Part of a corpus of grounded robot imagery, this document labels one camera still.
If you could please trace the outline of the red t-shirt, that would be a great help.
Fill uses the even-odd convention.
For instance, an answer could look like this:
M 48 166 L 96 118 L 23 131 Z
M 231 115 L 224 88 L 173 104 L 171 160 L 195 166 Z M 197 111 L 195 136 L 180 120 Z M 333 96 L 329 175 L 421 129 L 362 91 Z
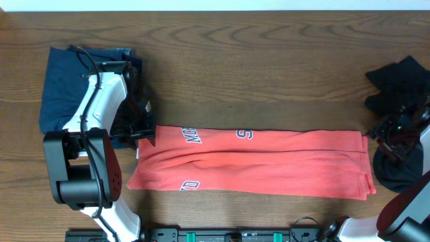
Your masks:
M 158 126 L 140 140 L 131 190 L 228 190 L 365 200 L 375 194 L 359 131 L 215 130 Z

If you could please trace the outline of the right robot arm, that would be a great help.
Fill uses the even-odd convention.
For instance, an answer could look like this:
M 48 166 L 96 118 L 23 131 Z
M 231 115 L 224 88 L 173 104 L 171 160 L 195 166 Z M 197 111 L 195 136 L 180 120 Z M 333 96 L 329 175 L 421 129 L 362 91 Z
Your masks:
M 412 114 L 403 111 L 385 117 L 369 131 L 390 161 L 405 164 L 413 148 L 423 152 L 422 174 L 393 198 L 377 217 L 333 222 L 327 241 L 428 241 L 429 240 L 429 104 Z

